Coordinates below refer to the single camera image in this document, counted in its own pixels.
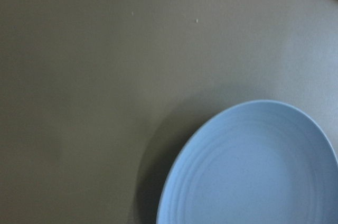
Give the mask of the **blue round plate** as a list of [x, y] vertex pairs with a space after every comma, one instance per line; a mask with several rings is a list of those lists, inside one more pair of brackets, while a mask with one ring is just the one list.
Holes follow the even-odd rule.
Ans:
[[337, 157], [291, 105], [231, 107], [186, 142], [165, 181], [157, 223], [337, 223]]

